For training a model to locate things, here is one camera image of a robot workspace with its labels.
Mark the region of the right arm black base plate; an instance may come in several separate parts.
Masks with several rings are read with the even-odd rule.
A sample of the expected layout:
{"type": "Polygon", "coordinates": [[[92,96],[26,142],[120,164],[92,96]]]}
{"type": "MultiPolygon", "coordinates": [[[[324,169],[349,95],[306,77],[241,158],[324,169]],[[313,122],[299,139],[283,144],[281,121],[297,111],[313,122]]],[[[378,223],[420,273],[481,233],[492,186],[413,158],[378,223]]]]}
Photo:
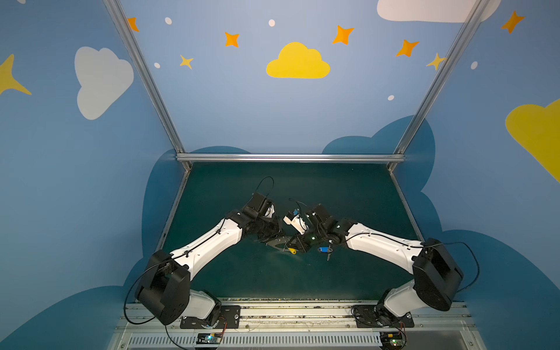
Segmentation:
{"type": "Polygon", "coordinates": [[[358,328],[413,328],[415,326],[410,313],[395,316],[387,310],[374,305],[354,305],[351,315],[358,328]]]}

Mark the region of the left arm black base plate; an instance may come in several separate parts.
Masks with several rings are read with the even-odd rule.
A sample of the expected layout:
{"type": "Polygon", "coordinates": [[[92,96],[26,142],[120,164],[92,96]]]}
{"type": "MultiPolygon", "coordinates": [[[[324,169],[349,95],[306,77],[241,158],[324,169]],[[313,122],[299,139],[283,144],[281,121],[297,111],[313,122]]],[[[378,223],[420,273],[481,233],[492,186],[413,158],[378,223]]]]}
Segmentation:
{"type": "Polygon", "coordinates": [[[207,319],[183,316],[180,319],[181,329],[238,329],[241,321],[240,306],[221,306],[219,311],[211,312],[207,319]]]}

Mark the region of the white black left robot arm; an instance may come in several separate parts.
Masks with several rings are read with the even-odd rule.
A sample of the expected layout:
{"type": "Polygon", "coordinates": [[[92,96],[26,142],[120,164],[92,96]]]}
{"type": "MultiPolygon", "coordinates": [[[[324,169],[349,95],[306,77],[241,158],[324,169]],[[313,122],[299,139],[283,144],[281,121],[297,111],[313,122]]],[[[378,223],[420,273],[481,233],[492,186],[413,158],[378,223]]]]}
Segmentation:
{"type": "Polygon", "coordinates": [[[204,327],[217,325],[221,302],[211,293],[192,291],[194,277],[223,251],[249,235],[268,242],[283,234],[273,201],[259,193],[240,210],[227,213],[195,241],[167,253],[155,252],[136,282],[134,297],[163,325],[186,317],[204,327]]]}

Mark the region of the grey ring-shaped metal plate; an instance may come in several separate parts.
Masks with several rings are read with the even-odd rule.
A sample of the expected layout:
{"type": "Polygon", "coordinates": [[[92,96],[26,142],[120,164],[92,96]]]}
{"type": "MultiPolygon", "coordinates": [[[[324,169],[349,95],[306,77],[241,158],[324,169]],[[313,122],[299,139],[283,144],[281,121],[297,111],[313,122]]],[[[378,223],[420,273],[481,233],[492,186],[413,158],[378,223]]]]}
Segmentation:
{"type": "Polygon", "coordinates": [[[290,236],[283,236],[272,239],[266,243],[267,246],[270,246],[274,249],[286,252],[290,251],[290,242],[293,240],[290,236]]]}

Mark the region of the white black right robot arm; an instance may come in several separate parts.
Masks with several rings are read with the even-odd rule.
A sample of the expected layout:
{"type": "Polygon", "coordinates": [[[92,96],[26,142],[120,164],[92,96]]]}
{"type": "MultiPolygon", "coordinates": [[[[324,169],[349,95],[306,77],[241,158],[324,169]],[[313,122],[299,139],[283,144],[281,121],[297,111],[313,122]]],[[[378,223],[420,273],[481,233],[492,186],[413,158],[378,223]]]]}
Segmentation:
{"type": "Polygon", "coordinates": [[[373,314],[383,327],[405,319],[416,309],[448,311],[464,277],[445,244],[437,239],[408,240],[352,219],[336,220],[321,204],[306,214],[290,211],[284,222],[297,230],[298,251],[307,251],[319,242],[329,247],[345,246],[390,262],[414,277],[401,287],[387,290],[375,305],[373,314]]]}

